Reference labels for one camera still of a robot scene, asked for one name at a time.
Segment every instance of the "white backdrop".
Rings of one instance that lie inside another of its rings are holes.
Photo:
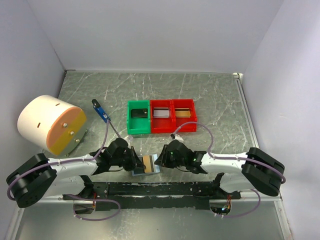
[[[283,0],[28,0],[66,69],[243,73]]]
[[[58,95],[64,70],[25,0],[0,1],[0,239],[5,239],[14,201],[6,178],[39,147],[17,130],[23,108],[35,97]]]
[[[281,161],[296,240],[320,239],[320,1],[285,0],[244,73],[261,149]]]

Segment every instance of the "yellow tape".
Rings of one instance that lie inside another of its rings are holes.
[[[55,154],[59,155],[69,144],[70,141],[73,141],[73,137],[81,129],[81,127],[87,121],[87,117],[84,111],[81,111],[78,116],[74,119],[73,122],[69,123],[68,128],[63,134],[57,139],[57,141],[49,148],[49,150]]]

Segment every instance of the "blue clip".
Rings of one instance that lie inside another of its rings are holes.
[[[105,123],[107,123],[107,120],[111,121],[110,117],[106,114],[105,110],[101,107],[96,99],[92,99],[91,102],[93,104],[94,110],[99,114],[99,116]]]

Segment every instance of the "red container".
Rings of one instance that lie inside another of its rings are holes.
[[[169,108],[169,118],[155,118],[154,108]],[[151,133],[173,133],[176,130],[176,117],[172,100],[150,100]]]
[[[197,115],[196,115],[196,108],[193,99],[173,99],[173,114],[175,117],[175,129],[176,130],[179,126],[186,122],[197,122]],[[176,117],[176,112],[174,109],[181,109],[181,108],[188,108],[190,109],[190,117]],[[183,126],[178,132],[185,133],[185,132],[196,132],[197,125],[196,124],[188,124]]]

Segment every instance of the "scratched metal surface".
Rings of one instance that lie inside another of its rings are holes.
[[[88,133],[71,156],[82,156],[100,147],[105,124],[92,108],[96,98],[110,114],[122,136],[127,135],[127,101],[142,99],[193,98],[198,120],[215,136],[213,152],[240,153],[253,145],[235,80],[231,74],[182,73],[81,73],[68,72],[60,99],[81,107],[88,118]],[[184,133],[193,150],[206,150],[209,134],[198,128]],[[110,131],[109,143],[116,135]],[[168,134],[143,135],[134,139],[138,154],[160,153]],[[130,172],[109,172],[92,176],[94,181],[211,181],[215,173],[191,174],[161,169],[161,173],[132,177]],[[233,202],[232,214],[252,209],[256,202]],[[95,212],[89,218],[103,218],[113,211]],[[263,201],[253,213],[241,219],[215,218],[208,210],[194,208],[124,209],[101,222],[80,221],[73,217],[70,203],[36,203],[26,208],[17,240],[282,240],[275,204]]]
[[[256,202],[233,202],[232,214],[252,209]],[[105,218],[114,211],[95,212]],[[193,208],[124,209],[106,221],[73,217],[72,204],[39,203],[25,209],[17,240],[283,240],[275,204],[264,201],[242,218],[214,217]]]
[[[235,154],[253,146],[236,81],[232,74],[221,73],[89,73],[68,71],[59,99],[82,108],[88,118],[88,133],[70,154],[82,156],[97,150],[105,134],[105,123],[92,107],[97,99],[118,132],[127,135],[127,103],[129,100],[187,99],[194,100],[198,121],[214,134],[214,153]],[[192,150],[204,151],[210,136],[201,127],[197,132],[182,133]],[[110,128],[107,145],[116,134]],[[160,154],[169,134],[135,136],[133,146],[138,155]],[[159,174],[132,176],[131,172],[106,172],[92,176],[93,181],[109,182],[183,182],[211,181],[217,173],[192,174],[162,168]]]

